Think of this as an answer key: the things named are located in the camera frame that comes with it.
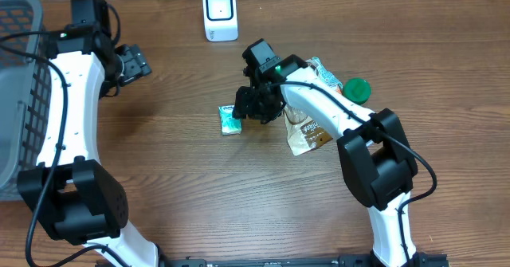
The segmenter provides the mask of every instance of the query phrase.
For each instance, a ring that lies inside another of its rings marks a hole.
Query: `wooden table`
[[[201,0],[113,4],[121,42],[138,44],[154,72],[100,102],[101,162],[127,191],[131,221],[168,256],[371,249],[367,211],[343,183],[335,144],[294,157],[282,119],[221,136],[218,105],[248,84],[241,53],[264,37],[282,57],[318,56],[342,80],[369,80],[367,106],[400,116],[439,181],[410,207],[419,250],[447,253],[452,266],[508,265],[510,0],[238,0],[240,37],[226,43],[206,41]],[[69,23],[69,7],[45,0],[46,27]],[[420,168],[414,194],[430,187]],[[31,213],[22,202],[0,210],[0,265],[26,265]],[[33,255],[49,264],[78,248],[40,228]]]

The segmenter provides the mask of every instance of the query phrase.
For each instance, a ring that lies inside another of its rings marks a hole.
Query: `green lid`
[[[372,89],[370,88],[370,84],[361,78],[350,79],[343,86],[342,90],[343,96],[355,104],[364,104],[370,97],[371,93]]]

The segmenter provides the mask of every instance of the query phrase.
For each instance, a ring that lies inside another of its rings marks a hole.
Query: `plastic crate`
[[[0,0],[0,37],[42,27],[39,0]],[[40,53],[38,35],[2,44],[27,53]],[[44,64],[0,49],[0,200],[19,200],[20,171],[35,167],[48,124],[50,73]]]

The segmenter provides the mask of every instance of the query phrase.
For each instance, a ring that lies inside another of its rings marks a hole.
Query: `crumpled packaging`
[[[342,82],[324,68],[318,57],[307,60],[307,63],[328,87],[342,93]],[[322,147],[332,140],[332,137],[316,121],[297,108],[285,106],[284,117],[287,142],[295,156]]]

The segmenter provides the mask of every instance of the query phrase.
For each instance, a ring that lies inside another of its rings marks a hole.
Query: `teal wrapper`
[[[222,135],[237,135],[241,133],[241,120],[232,117],[233,105],[220,106],[220,120],[222,121]]]

